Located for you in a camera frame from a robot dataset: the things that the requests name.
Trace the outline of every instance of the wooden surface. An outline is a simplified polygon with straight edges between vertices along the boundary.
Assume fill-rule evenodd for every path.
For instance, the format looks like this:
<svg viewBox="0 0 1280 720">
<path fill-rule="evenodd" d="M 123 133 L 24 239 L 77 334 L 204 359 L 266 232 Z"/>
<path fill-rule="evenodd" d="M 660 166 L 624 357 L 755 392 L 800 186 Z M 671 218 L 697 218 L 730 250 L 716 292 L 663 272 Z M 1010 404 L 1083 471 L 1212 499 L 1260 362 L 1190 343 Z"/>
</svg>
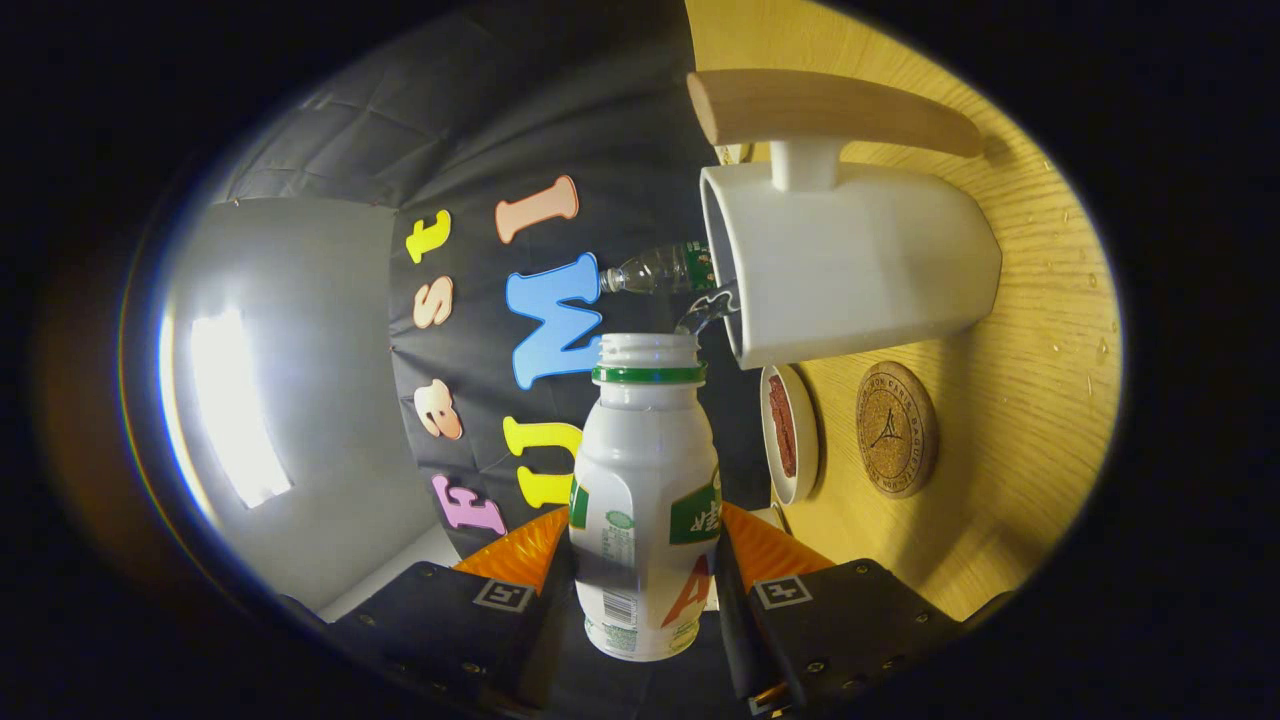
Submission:
<svg viewBox="0 0 1280 720">
<path fill-rule="evenodd" d="M 989 318 L 964 334 L 797 366 L 818 415 L 818 484 L 786 509 L 837 562 L 872 557 L 954 618 L 1018 587 L 1084 503 L 1120 392 L 1121 328 L 1098 238 L 1062 177 L 1004 113 L 914 50 L 799 0 L 687 0 L 698 69 L 847 76 L 960 110 L 986 152 L 855 142 L 844 160 L 936 174 L 982 206 L 1004 252 Z M 753 161 L 768 158 L 755 146 Z M 928 486 L 891 500 L 867 478 L 858 383 L 896 360 L 928 388 L 941 447 Z"/>
<path fill-rule="evenodd" d="M 964 158 L 983 151 L 973 122 L 941 102 L 827 73 L 780 69 L 690 73 L 689 96 L 712 145 L 840 137 Z"/>
</svg>

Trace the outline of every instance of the transparent bottle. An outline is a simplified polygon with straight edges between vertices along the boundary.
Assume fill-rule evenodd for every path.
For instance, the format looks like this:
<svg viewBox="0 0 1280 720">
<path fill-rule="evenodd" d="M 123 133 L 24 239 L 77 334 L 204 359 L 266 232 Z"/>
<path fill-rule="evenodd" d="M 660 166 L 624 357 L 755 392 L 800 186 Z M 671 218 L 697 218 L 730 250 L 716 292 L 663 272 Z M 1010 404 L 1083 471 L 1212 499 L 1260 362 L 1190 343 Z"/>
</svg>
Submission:
<svg viewBox="0 0 1280 720">
<path fill-rule="evenodd" d="M 714 287 L 712 255 L 704 241 L 653 247 L 600 273 L 600 292 L 678 295 Z"/>
</svg>

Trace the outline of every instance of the light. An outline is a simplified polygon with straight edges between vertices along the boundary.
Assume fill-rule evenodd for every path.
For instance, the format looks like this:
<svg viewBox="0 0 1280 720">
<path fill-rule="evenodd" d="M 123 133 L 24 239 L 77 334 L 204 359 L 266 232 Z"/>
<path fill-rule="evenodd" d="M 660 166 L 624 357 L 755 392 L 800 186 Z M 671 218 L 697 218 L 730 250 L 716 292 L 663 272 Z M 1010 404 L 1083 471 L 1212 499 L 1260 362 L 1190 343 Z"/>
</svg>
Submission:
<svg viewBox="0 0 1280 720">
<path fill-rule="evenodd" d="M 191 324 L 196 401 L 214 455 L 248 507 L 288 491 L 289 478 L 262 421 L 239 310 Z"/>
<path fill-rule="evenodd" d="M 205 487 L 200 484 L 200 475 L 191 462 L 191 451 L 187 448 L 187 436 L 182 432 L 182 420 L 178 415 L 178 391 L 173 382 L 173 313 L 166 311 L 160 324 L 160 402 L 164 406 L 164 421 L 169 429 L 169 442 L 173 445 L 174 460 L 182 470 L 182 479 L 187 483 L 187 491 L 196 502 L 196 507 L 205 518 L 219 527 L 218 514 L 205 495 Z"/>
</svg>

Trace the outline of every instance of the orange gripper pad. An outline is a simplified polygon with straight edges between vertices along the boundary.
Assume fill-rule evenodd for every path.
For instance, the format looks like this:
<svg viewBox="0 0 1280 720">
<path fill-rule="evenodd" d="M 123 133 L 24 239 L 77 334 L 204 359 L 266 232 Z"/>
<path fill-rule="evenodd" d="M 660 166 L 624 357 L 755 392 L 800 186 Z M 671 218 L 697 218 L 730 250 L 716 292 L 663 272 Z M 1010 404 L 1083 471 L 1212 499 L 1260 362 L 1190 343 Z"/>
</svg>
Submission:
<svg viewBox="0 0 1280 720">
<path fill-rule="evenodd" d="M 532 585 L 543 594 L 556 546 L 568 524 L 568 507 L 539 515 L 484 546 L 453 566 L 454 570 L 507 583 Z"/>
<path fill-rule="evenodd" d="M 836 565 L 736 505 L 726 502 L 721 510 L 721 520 L 733 541 L 733 557 L 746 591 L 756 580 L 803 575 Z"/>
</svg>

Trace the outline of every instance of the blue letter m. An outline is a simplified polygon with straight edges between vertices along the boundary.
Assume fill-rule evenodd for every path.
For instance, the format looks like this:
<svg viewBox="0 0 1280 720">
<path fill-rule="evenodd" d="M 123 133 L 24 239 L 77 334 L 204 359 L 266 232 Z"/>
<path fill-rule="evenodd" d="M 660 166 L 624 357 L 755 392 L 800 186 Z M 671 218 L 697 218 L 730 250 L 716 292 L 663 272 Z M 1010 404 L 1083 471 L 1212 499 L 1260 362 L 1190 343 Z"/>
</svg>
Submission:
<svg viewBox="0 0 1280 720">
<path fill-rule="evenodd" d="M 511 366 L 521 389 L 531 388 L 534 380 L 544 375 L 586 373 L 595 366 L 600 357 L 600 336 L 593 336 L 586 347 L 566 348 L 600 324 L 600 314 L 564 305 L 564 301 L 595 302 L 599 297 L 599 269 L 590 252 L 563 268 L 527 277 L 512 273 L 507 278 L 507 307 L 543 322 L 511 354 Z"/>
</svg>

